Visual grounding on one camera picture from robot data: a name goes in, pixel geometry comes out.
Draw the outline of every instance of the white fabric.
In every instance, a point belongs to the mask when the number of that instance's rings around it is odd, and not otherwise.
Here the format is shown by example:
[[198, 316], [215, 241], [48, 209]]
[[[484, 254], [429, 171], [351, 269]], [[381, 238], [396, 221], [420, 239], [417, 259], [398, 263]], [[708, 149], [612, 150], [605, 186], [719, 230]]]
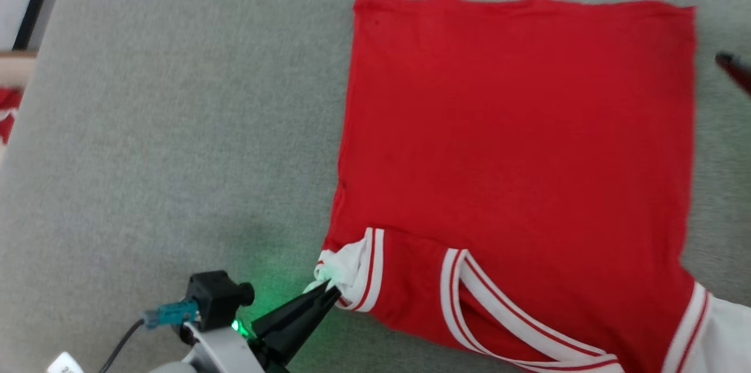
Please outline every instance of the white fabric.
[[327, 289], [336, 286], [341, 292], [336, 307], [370, 311], [381, 292], [383, 237], [383, 229], [368, 228], [364, 239], [345, 245], [336, 253], [322, 251], [313, 272], [316, 280], [303, 292], [328, 282]]
[[[528, 362], [502, 357], [489, 351], [475, 338], [464, 320], [464, 314], [462, 314], [461, 304], [459, 303], [459, 282], [463, 282], [467, 286], [467, 290], [486, 309], [489, 309], [491, 315], [496, 317], [496, 320], [507, 328], [507, 330], [514, 333], [517, 338], [520, 338], [534, 348], [552, 350], [552, 354], [557, 354], [561, 358], [552, 357], [557, 360], [556, 362]], [[606, 354], [601, 349], [574, 341], [563, 334], [545, 327], [545, 325], [529, 317], [528, 314], [523, 313], [507, 297], [503, 296], [504, 299], [507, 299], [505, 303], [510, 303], [509, 306], [505, 306], [499, 299], [501, 295], [500, 290], [490, 280], [490, 277], [482, 271], [477, 261], [469, 254], [469, 251], [453, 248], [448, 249], [441, 269], [441, 309], [448, 330], [462, 346], [470, 351], [510, 362], [525, 370], [536, 373], [558, 373], [560, 371], [568, 371], [569, 373], [623, 373], [623, 368], [614, 355]], [[528, 323], [530, 326], [540, 325], [542, 327], [541, 331], [549, 330], [554, 333], [547, 333], [546, 335], [545, 333], [529, 332], [528, 328], [521, 327], [520, 325], [520, 323], [525, 323], [525, 320], [531, 320]], [[518, 335], [516, 330], [522, 330], [523, 333]], [[567, 342], [571, 344], [571, 347], [584, 347], [586, 350], [585, 352], [565, 351], [560, 347], [561, 342]]]
[[751, 371], [751, 308], [712, 297], [706, 330], [686, 363], [686, 373]]
[[698, 282], [694, 284], [681, 324], [675, 331], [668, 353], [662, 363], [662, 373], [684, 373], [691, 354], [708, 325], [708, 318], [712, 312], [712, 295]]
[[5, 121], [8, 117], [16, 118], [18, 117], [18, 109], [11, 108], [11, 109], [0, 109], [0, 121]]

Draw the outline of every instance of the green led light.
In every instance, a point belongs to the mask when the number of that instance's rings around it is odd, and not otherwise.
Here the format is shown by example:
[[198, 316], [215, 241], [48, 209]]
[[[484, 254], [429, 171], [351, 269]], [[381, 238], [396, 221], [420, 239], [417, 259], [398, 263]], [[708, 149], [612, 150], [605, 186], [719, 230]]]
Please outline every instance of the green led light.
[[237, 331], [237, 333], [240, 333], [242, 335], [242, 338], [248, 338], [251, 336], [250, 331], [247, 330], [245, 325], [242, 324], [242, 320], [235, 319], [234, 322], [232, 322], [232, 328]]

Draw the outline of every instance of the blue connector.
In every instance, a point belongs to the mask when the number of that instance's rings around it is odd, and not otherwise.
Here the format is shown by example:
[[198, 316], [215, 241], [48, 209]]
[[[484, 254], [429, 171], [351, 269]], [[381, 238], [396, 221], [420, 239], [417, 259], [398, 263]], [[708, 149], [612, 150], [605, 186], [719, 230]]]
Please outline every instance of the blue connector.
[[193, 322], [198, 316], [198, 303], [195, 299], [180, 301], [179, 303], [164, 304], [156, 310], [143, 312], [143, 325], [146, 328], [161, 327], [161, 325], [182, 325]]

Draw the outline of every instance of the gray surface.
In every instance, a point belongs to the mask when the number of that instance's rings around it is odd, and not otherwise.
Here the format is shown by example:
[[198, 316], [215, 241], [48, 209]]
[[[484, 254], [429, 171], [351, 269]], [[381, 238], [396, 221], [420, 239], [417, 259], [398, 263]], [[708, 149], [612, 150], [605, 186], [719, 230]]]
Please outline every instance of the gray surface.
[[[336, 182], [353, 0], [58, 0], [0, 170], [0, 371], [60, 351], [97, 371], [190, 272], [251, 280], [247, 317], [311, 278]], [[577, 0], [627, 1], [627, 0]], [[751, 0], [698, 5], [686, 265], [751, 303], [751, 101], [713, 66], [751, 56]], [[137, 333], [112, 371], [185, 354]], [[336, 312], [294, 371], [512, 371]]]

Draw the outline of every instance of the red t-shirt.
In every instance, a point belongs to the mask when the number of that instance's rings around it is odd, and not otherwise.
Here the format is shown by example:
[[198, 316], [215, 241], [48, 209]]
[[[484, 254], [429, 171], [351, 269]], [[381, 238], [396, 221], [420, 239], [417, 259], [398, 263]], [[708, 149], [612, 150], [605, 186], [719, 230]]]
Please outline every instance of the red t-shirt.
[[21, 93], [14, 89], [0, 87], [0, 146], [8, 143], [20, 105]]
[[332, 255], [384, 229], [382, 266], [370, 272], [381, 292], [364, 311], [440, 344], [477, 351], [475, 339], [485, 354], [561, 360], [499, 324], [471, 282], [456, 280], [456, 292], [475, 338], [446, 333], [452, 320], [435, 304], [456, 256], [522, 320], [585, 343], [585, 355], [614, 354], [629, 372], [681, 371], [708, 301], [679, 264], [693, 9], [357, 0], [354, 12], [323, 247]]

